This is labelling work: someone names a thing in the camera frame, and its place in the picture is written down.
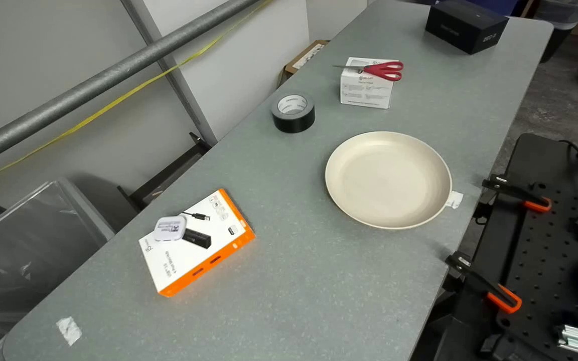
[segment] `roll of tape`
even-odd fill
[[[315,106],[301,94],[281,96],[271,106],[273,122],[283,132],[301,132],[315,120]]]

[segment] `table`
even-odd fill
[[[2,341],[16,359],[407,359],[470,223],[550,26],[510,20],[496,48],[466,56],[425,34],[425,6],[379,0],[273,96],[317,106],[301,134],[265,100]],[[401,58],[389,110],[341,106],[347,56]],[[397,130],[429,142],[464,193],[434,223],[387,233],[347,219],[323,168],[345,138]],[[227,187],[257,239],[175,299],[161,299],[138,239],[163,215]],[[56,321],[74,317],[68,347]]]
[[[520,136],[510,158],[506,176],[514,185],[544,185],[544,191],[536,191],[546,193],[548,197],[558,201],[558,205],[554,205],[554,213],[558,211],[558,217],[562,217],[564,223],[560,223],[556,215],[550,215],[548,221],[540,221],[540,217],[530,215],[534,227],[546,223],[552,225],[552,229],[548,229],[548,233],[552,233],[552,241],[548,241],[552,249],[546,251],[548,269],[556,269],[556,259],[562,259],[562,255],[576,257],[578,241],[572,237],[568,225],[570,219],[578,215],[578,201],[572,201],[574,197],[578,199],[578,160],[574,158],[574,152],[568,152],[568,144],[536,134]],[[560,321],[566,321],[560,319],[560,313],[556,313],[558,309],[562,309],[564,315],[566,311],[578,315],[578,307],[564,303],[564,307],[542,307],[542,313],[536,313],[538,307],[534,305],[534,301],[550,301],[554,295],[560,295],[566,301],[568,297],[564,295],[572,291],[578,293],[578,269],[560,267],[564,275],[548,275],[558,285],[554,289],[532,287],[532,283],[530,287],[520,287],[516,277],[534,281],[538,271],[544,273],[544,265],[540,263],[528,263],[524,265],[524,269],[514,263],[516,249],[528,243],[528,239],[532,243],[542,241],[542,235],[526,239],[526,229],[522,229],[524,223],[528,223],[528,215],[520,213],[520,207],[510,199],[500,197],[494,203],[488,227],[484,229],[472,267],[490,281],[502,281],[516,291],[522,289],[520,295],[524,297],[524,309],[518,315],[510,317],[512,323],[536,323],[542,321],[542,313],[548,313],[552,315],[550,319],[556,327]],[[421,345],[417,347],[419,359],[484,359],[484,355],[476,355],[476,349],[482,347],[484,339],[496,333],[506,333],[506,329],[496,323],[496,311],[484,303],[482,289],[474,285],[476,283],[468,279],[466,289],[436,307],[431,323],[436,319],[444,319],[446,327],[442,333],[436,331],[434,337],[427,337],[427,333],[425,337],[421,337]],[[550,335],[550,325],[528,325],[524,329],[524,333],[510,333],[516,339],[514,343],[510,343],[510,351],[514,351],[520,359],[578,359],[576,353],[554,351],[558,347],[556,337]]]

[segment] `product box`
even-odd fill
[[[429,8],[425,30],[474,54],[498,44],[508,18],[466,0],[448,0]]]
[[[345,66],[369,66],[379,62],[393,62],[387,58],[347,58]],[[345,68],[341,72],[341,104],[389,108],[393,82]]]
[[[225,189],[185,211],[181,219],[185,239],[163,241],[157,229],[138,241],[155,289],[163,297],[177,295],[255,239],[251,225]]]

